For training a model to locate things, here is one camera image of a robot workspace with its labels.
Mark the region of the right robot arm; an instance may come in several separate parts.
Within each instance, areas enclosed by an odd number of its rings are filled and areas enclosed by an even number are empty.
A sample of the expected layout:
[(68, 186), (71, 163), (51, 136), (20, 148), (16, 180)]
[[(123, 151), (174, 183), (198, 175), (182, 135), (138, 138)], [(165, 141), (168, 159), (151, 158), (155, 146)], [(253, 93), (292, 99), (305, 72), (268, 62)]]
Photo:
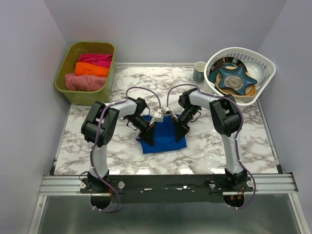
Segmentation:
[(200, 110), (211, 112), (215, 130), (221, 135), (225, 156), (224, 185), (235, 191), (248, 179), (248, 170), (241, 162), (240, 131), (243, 114), (232, 95), (216, 96), (193, 88), (179, 96), (179, 105), (184, 109), (177, 117), (172, 114), (175, 140), (180, 141), (189, 131), (188, 123)]

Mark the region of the blue t shirt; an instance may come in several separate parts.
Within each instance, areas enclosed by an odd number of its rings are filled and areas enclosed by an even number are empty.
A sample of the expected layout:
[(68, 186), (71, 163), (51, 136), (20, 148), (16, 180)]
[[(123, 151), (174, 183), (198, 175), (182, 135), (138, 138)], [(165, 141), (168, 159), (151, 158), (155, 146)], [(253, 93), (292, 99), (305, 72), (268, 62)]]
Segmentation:
[(170, 151), (178, 151), (187, 147), (186, 138), (183, 137), (176, 142), (175, 128), (171, 116), (166, 116), (163, 122), (157, 122), (154, 131), (154, 146), (144, 142), (141, 138), (137, 138), (141, 144), (143, 154), (163, 153)]

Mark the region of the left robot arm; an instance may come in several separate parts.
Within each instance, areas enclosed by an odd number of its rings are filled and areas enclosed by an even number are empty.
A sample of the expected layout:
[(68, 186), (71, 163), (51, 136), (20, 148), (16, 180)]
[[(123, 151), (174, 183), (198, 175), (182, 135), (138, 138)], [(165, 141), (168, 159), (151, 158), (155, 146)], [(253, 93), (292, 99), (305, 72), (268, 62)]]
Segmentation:
[(128, 120), (139, 130), (139, 139), (149, 146), (155, 145), (155, 124), (141, 116), (146, 108), (146, 101), (140, 97), (136, 99), (129, 97), (111, 104), (96, 101), (92, 105), (81, 127), (84, 139), (92, 143), (86, 189), (94, 189), (98, 193), (112, 189), (108, 183), (107, 145), (114, 135), (120, 118)]

